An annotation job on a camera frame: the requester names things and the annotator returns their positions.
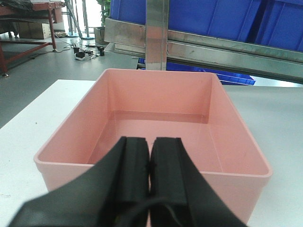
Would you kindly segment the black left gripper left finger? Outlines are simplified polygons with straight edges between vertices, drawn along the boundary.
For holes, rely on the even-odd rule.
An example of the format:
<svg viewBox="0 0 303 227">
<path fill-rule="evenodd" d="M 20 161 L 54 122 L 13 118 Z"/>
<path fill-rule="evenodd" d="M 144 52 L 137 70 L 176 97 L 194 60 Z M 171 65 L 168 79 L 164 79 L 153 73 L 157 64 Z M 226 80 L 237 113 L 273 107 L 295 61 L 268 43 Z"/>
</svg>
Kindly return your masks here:
<svg viewBox="0 0 303 227">
<path fill-rule="evenodd" d="M 149 193 L 144 138 L 121 137 L 91 169 L 46 195 L 27 201 L 12 227 L 112 227 Z"/>
</svg>

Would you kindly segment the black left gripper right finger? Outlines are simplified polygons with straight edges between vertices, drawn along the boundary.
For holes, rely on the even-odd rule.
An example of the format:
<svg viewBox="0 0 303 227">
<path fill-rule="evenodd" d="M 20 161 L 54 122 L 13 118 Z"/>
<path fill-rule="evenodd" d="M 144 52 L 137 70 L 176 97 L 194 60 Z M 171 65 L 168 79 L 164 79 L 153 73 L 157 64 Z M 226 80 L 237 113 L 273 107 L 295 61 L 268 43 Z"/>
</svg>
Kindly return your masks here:
<svg viewBox="0 0 303 227">
<path fill-rule="evenodd" d="M 153 227 L 244 227 L 199 173 L 180 138 L 158 137 L 151 152 Z"/>
</svg>

